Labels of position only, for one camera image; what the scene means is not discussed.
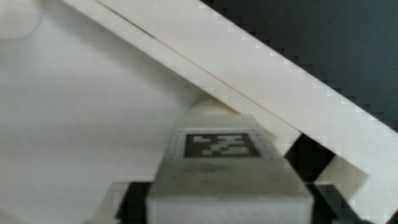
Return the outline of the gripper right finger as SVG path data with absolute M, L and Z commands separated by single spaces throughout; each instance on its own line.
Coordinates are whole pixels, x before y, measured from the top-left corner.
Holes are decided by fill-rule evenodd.
M 310 183 L 307 189 L 314 196 L 310 224 L 373 224 L 358 217 L 332 184 Z

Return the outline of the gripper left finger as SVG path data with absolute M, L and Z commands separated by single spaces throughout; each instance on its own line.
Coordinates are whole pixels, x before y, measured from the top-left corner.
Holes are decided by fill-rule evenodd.
M 118 224 L 147 224 L 145 219 L 145 196 L 149 193 L 149 182 L 131 182 L 117 210 Z

